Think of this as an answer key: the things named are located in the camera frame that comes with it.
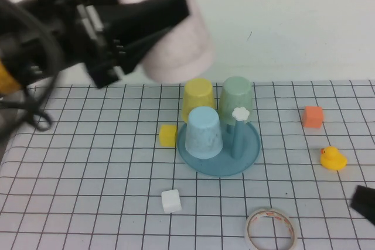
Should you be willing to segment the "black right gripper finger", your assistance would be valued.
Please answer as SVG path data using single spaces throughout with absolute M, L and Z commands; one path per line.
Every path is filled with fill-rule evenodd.
M 375 190 L 365 186 L 356 186 L 350 207 L 367 221 L 375 224 Z

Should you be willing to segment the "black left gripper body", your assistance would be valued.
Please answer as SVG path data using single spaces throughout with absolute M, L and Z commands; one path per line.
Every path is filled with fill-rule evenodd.
M 115 70 L 119 65 L 115 43 L 120 34 L 119 23 L 112 7 L 84 4 L 75 7 L 74 50 L 97 88 L 120 79 Z

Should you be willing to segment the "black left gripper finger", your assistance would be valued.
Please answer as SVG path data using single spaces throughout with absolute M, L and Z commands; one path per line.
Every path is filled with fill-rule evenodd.
M 149 51 L 168 33 L 173 26 L 116 25 L 118 65 L 125 75 L 132 73 Z
M 172 29 L 190 15 L 187 0 L 145 0 L 100 5 L 96 10 L 105 31 L 115 39 L 142 39 Z

